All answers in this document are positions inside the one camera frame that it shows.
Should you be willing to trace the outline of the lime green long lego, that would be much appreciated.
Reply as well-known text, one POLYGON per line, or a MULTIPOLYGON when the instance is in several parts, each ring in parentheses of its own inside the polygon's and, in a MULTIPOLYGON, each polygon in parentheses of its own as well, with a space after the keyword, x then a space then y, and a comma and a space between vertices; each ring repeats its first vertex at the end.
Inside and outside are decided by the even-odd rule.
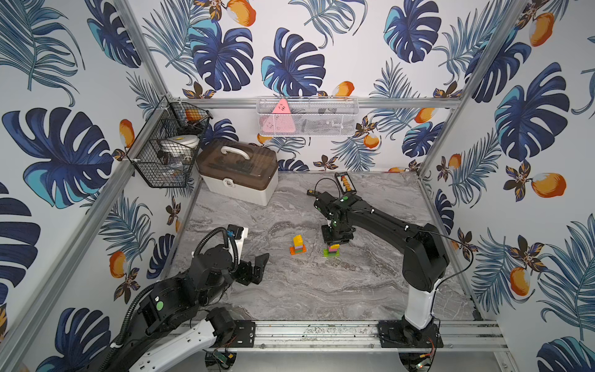
POLYGON ((337 251, 324 250, 323 251, 323 255, 324 255, 324 257, 327 257, 327 258, 329 258, 329 257, 339 257, 340 256, 340 251, 339 250, 337 250, 337 251))

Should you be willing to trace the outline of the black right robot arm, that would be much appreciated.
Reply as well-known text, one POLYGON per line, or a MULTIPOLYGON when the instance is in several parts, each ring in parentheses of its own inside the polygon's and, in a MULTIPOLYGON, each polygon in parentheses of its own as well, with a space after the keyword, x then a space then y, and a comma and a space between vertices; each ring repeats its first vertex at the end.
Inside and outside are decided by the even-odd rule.
POLYGON ((444 239, 436 226, 424 226, 393 217, 372 206, 355 191, 342 189, 333 179, 339 194, 307 190, 314 207, 326 218, 322 237, 327 246, 347 244, 358 228, 390 244, 403 255, 401 273, 408 284, 408 304, 401 322, 405 326, 426 331, 434 323, 433 306, 441 285, 464 273, 466 269, 447 275, 450 264, 444 239))

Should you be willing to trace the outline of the orange lego plate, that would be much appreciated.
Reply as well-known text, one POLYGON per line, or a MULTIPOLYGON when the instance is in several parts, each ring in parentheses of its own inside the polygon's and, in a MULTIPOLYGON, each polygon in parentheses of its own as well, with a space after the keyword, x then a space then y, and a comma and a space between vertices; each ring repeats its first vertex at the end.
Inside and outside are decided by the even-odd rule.
POLYGON ((303 254, 307 252, 307 248, 305 246, 299 246, 299 247, 295 247, 292 246, 290 249, 290 254, 291 255, 297 255, 297 254, 303 254))

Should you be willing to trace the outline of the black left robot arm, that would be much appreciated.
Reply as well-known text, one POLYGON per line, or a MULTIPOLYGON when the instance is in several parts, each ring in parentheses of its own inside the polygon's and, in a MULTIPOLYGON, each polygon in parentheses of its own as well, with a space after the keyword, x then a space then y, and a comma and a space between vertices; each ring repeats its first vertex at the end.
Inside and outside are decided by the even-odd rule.
POLYGON ((142 290, 127 309, 115 339, 82 370, 127 371, 156 341, 200 311, 207 311, 212 342, 230 341, 234 320, 225 308, 209 309, 209 305, 234 283, 248 286, 262 282, 270 259, 269 254, 261 254, 252 262, 241 260, 237 243, 243 232, 243 227, 236 225, 208 232, 196 246, 190 267, 142 290))

